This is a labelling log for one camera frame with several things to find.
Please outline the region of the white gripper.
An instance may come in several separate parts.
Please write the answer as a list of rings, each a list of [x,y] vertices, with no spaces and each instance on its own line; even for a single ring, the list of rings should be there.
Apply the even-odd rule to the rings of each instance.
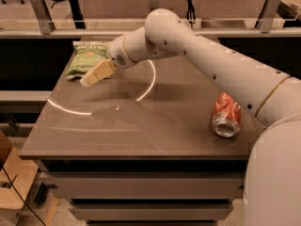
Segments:
[[[104,59],[89,69],[80,79],[83,87],[90,87],[105,78],[109,78],[114,73],[115,66],[125,70],[135,65],[126,53],[124,42],[125,36],[120,36],[109,44],[106,54],[113,63],[109,59]]]

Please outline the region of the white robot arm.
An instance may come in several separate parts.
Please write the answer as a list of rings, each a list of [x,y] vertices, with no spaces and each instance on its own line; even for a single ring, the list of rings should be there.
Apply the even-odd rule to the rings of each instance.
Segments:
[[[265,126],[251,151],[243,226],[301,226],[301,81],[196,35],[175,13],[152,11],[113,40],[85,87],[146,59],[182,55]]]

